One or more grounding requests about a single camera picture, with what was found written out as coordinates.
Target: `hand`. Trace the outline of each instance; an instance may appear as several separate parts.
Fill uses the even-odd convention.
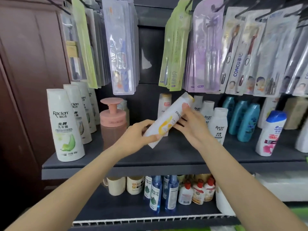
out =
[[[182,104],[185,115],[173,127],[181,131],[189,143],[198,151],[202,149],[207,139],[212,139],[212,135],[205,122],[205,118],[200,112],[191,110],[188,104]]]
[[[118,148],[118,153],[121,158],[135,153],[148,143],[156,142],[160,139],[160,135],[151,135],[148,137],[142,136],[146,131],[146,126],[153,124],[152,120],[144,120],[130,126],[124,134],[113,145]]]

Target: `blue mouthwash bottle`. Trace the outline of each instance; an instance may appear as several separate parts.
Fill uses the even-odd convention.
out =
[[[163,185],[163,199],[167,199],[167,192],[168,192],[168,182],[171,178],[171,175],[164,176],[164,185]]]
[[[228,109],[228,114],[227,114],[228,125],[230,124],[233,115],[234,105],[235,105],[234,97],[231,96],[227,96],[224,103],[222,104],[222,108]]]
[[[241,122],[243,120],[244,114],[248,108],[248,102],[244,100],[240,100],[234,109],[232,118],[229,125],[229,134],[236,135],[238,133],[238,129],[240,128]]]
[[[156,214],[158,214],[160,210],[160,199],[161,199],[161,194],[162,194],[162,187],[163,187],[163,183],[161,181],[161,176],[153,176],[150,208]]]
[[[151,189],[152,189],[152,176],[145,176],[144,197],[143,197],[145,200],[150,200]]]
[[[254,132],[260,115],[260,105],[252,103],[249,105],[242,120],[237,139],[241,142],[248,142]]]
[[[177,192],[179,190],[179,181],[176,175],[171,175],[168,183],[167,199],[165,204],[165,210],[168,213],[175,212]]]

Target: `person's right hand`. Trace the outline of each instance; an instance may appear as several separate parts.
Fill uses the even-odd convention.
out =
[[[181,131],[189,143],[198,151],[212,135],[205,122],[205,118],[200,112],[191,110],[188,104],[182,104],[183,117],[178,121],[181,125],[175,124],[173,127]]]

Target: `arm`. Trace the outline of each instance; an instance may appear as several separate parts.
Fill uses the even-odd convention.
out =
[[[130,126],[113,146],[34,205],[6,231],[68,230],[115,163],[159,139],[155,135],[142,136],[142,129],[152,123],[154,121],[145,120]]]
[[[290,209],[255,180],[210,134],[204,117],[183,105],[174,127],[201,154],[232,209],[247,230],[308,230]]]

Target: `person's right arm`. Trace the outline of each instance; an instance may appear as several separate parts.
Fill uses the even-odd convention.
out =
[[[204,117],[183,104],[181,131],[206,162],[246,230],[307,231],[308,227],[274,194],[246,171],[210,134]]]

